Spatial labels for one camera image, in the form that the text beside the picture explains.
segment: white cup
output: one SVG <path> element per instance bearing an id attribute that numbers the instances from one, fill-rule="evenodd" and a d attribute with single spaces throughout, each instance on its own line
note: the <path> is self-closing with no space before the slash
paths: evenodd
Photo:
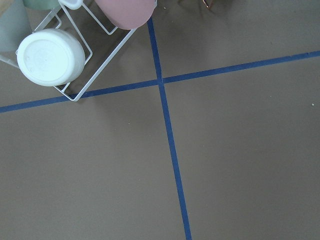
<path id="1" fill-rule="evenodd" d="M 84 69 L 80 42 L 60 29 L 44 29 L 27 36 L 17 50 L 22 73 L 42 86 L 59 86 L 75 80 Z"/>
<path id="2" fill-rule="evenodd" d="M 7 2 L 9 8 L 0 15 L 0 52 L 16 51 L 21 41 L 32 33 L 23 0 Z"/>

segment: white wire rack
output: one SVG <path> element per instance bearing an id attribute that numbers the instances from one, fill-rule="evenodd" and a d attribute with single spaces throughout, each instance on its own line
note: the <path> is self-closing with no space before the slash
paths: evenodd
<path id="1" fill-rule="evenodd" d="M 108 31 L 106 29 L 106 27 L 99 21 L 99 19 L 94 15 L 94 13 L 88 8 L 87 5 L 85 5 L 84 3 L 81 4 L 81 7 L 85 9 L 85 11 L 96 21 L 96 23 L 103 29 L 103 31 L 107 34 L 107 35 L 112 35 L 118 28 L 114 27 L 111 31 Z M 90 48 L 89 44 L 87 43 L 86 39 L 84 38 L 83 34 L 81 33 L 81 31 L 79 30 L 78 26 L 76 25 L 75 21 L 73 20 L 73 18 L 71 17 L 68 9 L 62 4 L 60 3 L 60 6 L 52 9 L 49 14 L 42 20 L 42 22 L 35 28 L 34 32 L 36 31 L 40 31 L 43 30 L 44 28 L 46 28 L 46 26 L 54 19 L 57 19 L 57 26 L 55 27 L 56 29 L 60 28 L 60 26 L 62 25 L 62 20 L 61 18 L 58 16 L 58 12 L 60 10 L 64 11 L 64 14 L 67 16 L 67 18 L 69 19 L 69 21 L 71 22 L 72 26 L 74 27 L 76 33 L 78 34 L 78 36 L 80 37 L 80 39 L 82 40 L 83 44 L 85 45 L 85 47 L 87 48 L 89 55 L 88 57 L 86 57 L 85 59 L 85 66 L 84 68 L 86 68 L 87 64 L 90 63 L 90 59 L 92 58 L 92 56 L 95 54 L 92 49 Z M 89 79 L 87 80 L 87 82 L 84 84 L 84 86 L 82 87 L 82 89 L 76 93 L 76 94 L 68 94 L 66 93 L 68 87 L 70 86 L 71 82 L 62 85 L 62 86 L 55 86 L 54 88 L 57 89 L 61 94 L 63 94 L 64 96 L 66 96 L 69 100 L 71 101 L 78 101 L 81 96 L 86 92 L 86 90 L 89 88 L 89 86 L 94 82 L 94 80 L 98 77 L 98 75 L 102 72 L 102 70 L 107 66 L 107 64 L 112 60 L 112 58 L 117 54 L 117 52 L 121 49 L 121 47 L 128 41 L 128 39 L 132 36 L 132 34 L 136 31 L 136 29 L 132 29 L 130 30 L 125 37 L 123 37 L 121 39 L 121 41 L 117 44 L 117 46 L 112 50 L 112 52 L 106 56 L 104 62 L 97 68 L 97 70 L 92 74 L 91 77 L 89 77 Z M 12 60 L 9 59 L 8 57 L 5 57 L 3 55 L 0 54 L 0 61 L 3 61 L 11 66 L 14 66 L 16 68 L 19 68 L 17 61 L 16 60 Z"/>

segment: mug handle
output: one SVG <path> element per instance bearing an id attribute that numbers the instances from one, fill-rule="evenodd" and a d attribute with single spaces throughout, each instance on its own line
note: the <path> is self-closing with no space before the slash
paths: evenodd
<path id="1" fill-rule="evenodd" d="M 81 7 L 84 0 L 58 0 L 59 3 L 67 6 L 71 10 L 76 10 Z"/>

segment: blue line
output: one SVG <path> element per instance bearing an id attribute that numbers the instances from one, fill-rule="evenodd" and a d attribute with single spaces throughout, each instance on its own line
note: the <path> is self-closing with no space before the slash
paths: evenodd
<path id="1" fill-rule="evenodd" d="M 162 78 L 159 52 L 158 52 L 157 40 L 156 40 L 155 29 L 154 29 L 154 24 L 153 24 L 152 18 L 149 19 L 147 25 L 148 25 L 148 29 L 149 29 L 149 36 L 150 36 L 152 53 L 153 53 L 155 71 L 156 71 L 156 76 L 157 76 L 157 81 L 158 81 L 158 86 L 159 86 L 159 92 L 160 92 L 166 134 L 167 134 L 168 142 L 169 142 L 175 184 L 176 184 L 176 189 L 177 189 L 177 193 L 178 193 L 180 210 L 181 210 L 182 221 L 183 221 L 183 226 L 184 226 L 185 239 L 192 240 L 188 211 L 187 211 L 186 200 L 185 200 L 185 194 L 184 194 L 184 189 L 183 189 L 182 180 L 181 180 L 181 174 L 180 174 L 178 157 L 177 157 L 176 146 L 175 146 L 175 139 L 174 139 L 173 129 L 172 129 L 172 125 L 171 125 L 171 119 L 170 119 L 170 113 L 169 113 L 165 85 L 164 85 L 163 78 Z"/>
<path id="2" fill-rule="evenodd" d="M 157 85 L 157 80 L 149 80 L 149 81 L 131 83 L 131 84 L 126 84 L 126 85 L 121 85 L 121 86 L 108 87 L 108 88 L 103 88 L 103 89 L 99 89 L 99 90 L 87 91 L 82 95 L 81 98 L 90 98 L 90 97 L 94 97 L 94 96 L 117 93 L 117 92 L 139 89 L 139 88 L 145 88 L 145 87 L 150 87 L 150 86 L 155 86 L 155 85 Z M 23 103 L 18 103 L 18 104 L 9 105 L 9 106 L 1 106 L 0 113 L 6 113 L 6 112 L 11 112 L 11 111 L 16 111 L 16 110 L 34 108 L 34 107 L 39 107 L 39 106 L 44 106 L 44 105 L 49 105 L 49 104 L 66 102 L 66 101 L 69 101 L 69 99 L 66 98 L 65 96 L 58 96 L 58 97 L 46 98 L 46 99 L 42 99 L 42 100 L 23 102 Z"/>
<path id="3" fill-rule="evenodd" d="M 189 79 L 195 79 L 195 78 L 201 78 L 201 77 L 207 77 L 217 74 L 224 74 L 224 73 L 230 73 L 245 69 L 252 69 L 252 68 L 258 68 L 263 67 L 267 65 L 273 65 L 273 64 L 280 64 L 280 63 L 286 63 L 286 62 L 292 62 L 296 60 L 302 60 L 302 59 L 309 59 L 309 58 L 315 58 L 320 57 L 320 51 L 312 51 L 312 52 L 306 52 L 301 54 L 296 54 L 292 56 L 283 56 L 283 57 L 277 57 L 267 60 L 261 60 L 261 61 L 254 61 L 254 62 L 248 62 L 238 65 L 232 65 L 232 66 L 226 66 L 226 67 L 220 67 L 216 69 L 210 69 L 205 71 L 198 71 L 193 73 L 187 73 L 177 76 L 170 76 L 163 78 L 163 82 L 165 84 L 183 81 L 183 80 L 189 80 Z"/>

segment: dish rack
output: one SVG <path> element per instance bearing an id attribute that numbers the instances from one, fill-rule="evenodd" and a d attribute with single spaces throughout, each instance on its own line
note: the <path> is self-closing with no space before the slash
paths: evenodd
<path id="1" fill-rule="evenodd" d="M 103 30 L 103 32 L 105 34 L 107 34 L 108 36 L 111 36 L 112 34 L 114 34 L 117 31 L 118 27 L 116 27 L 116 26 L 111 30 L 107 30 L 107 28 L 104 26 L 104 24 L 101 23 L 101 21 L 95 16 L 95 14 L 89 9 L 89 7 L 84 2 L 81 4 L 81 8 L 85 9 L 85 11 L 94 19 L 94 21 L 99 25 L 99 27 Z M 81 31 L 79 30 L 77 24 L 75 23 L 74 19 L 72 18 L 69 10 L 66 8 L 65 5 L 60 3 L 60 6 L 57 6 L 56 8 L 52 9 L 48 13 L 48 15 L 41 21 L 41 23 L 35 28 L 35 30 L 33 32 L 37 32 L 37 31 L 40 31 L 40 30 L 43 30 L 44 28 L 46 28 L 48 26 L 48 24 L 54 18 L 56 18 L 56 20 L 57 20 L 57 25 L 53 28 L 59 29 L 62 25 L 62 19 L 58 15 L 58 13 L 60 12 L 61 9 L 63 10 L 63 14 L 65 14 L 65 16 L 68 18 L 68 20 L 72 24 L 75 32 L 77 33 L 78 37 L 81 39 L 82 44 L 84 44 L 84 46 L 88 52 L 88 54 L 87 54 L 88 56 L 86 56 L 85 65 L 84 65 L 84 69 L 86 69 L 88 67 L 88 65 L 90 65 L 88 63 L 90 63 L 90 59 L 95 54 L 95 52 L 89 46 L 83 33 L 81 33 Z M 133 33 L 135 31 L 136 31 L 136 29 L 132 29 L 132 30 L 129 30 L 125 34 L 125 36 L 120 40 L 120 42 L 118 42 L 116 44 L 116 46 L 113 48 L 111 53 L 106 55 L 106 58 L 104 59 L 102 64 L 100 64 L 99 67 L 97 67 L 97 70 L 94 71 L 93 74 L 91 74 L 91 76 L 88 77 L 88 80 L 85 81 L 84 85 L 82 86 L 82 88 L 79 91 L 77 91 L 77 93 L 71 93 L 72 91 L 69 91 L 70 93 L 68 93 L 68 88 L 70 87 L 70 84 L 73 83 L 73 81 L 69 82 L 67 84 L 64 84 L 64 85 L 54 86 L 54 88 L 57 89 L 61 94 L 66 96 L 69 100 L 71 100 L 73 102 L 78 101 L 82 97 L 82 95 L 86 92 L 86 90 L 90 87 L 90 85 L 94 82 L 94 80 L 98 77 L 98 75 L 102 72 L 102 70 L 112 60 L 112 58 L 117 54 L 117 52 L 123 47 L 123 45 L 133 35 Z M 9 64 L 9 65 L 12 65 L 16 68 L 19 68 L 17 61 L 15 61 L 15 60 L 9 59 L 3 55 L 0 55 L 0 60 Z"/>

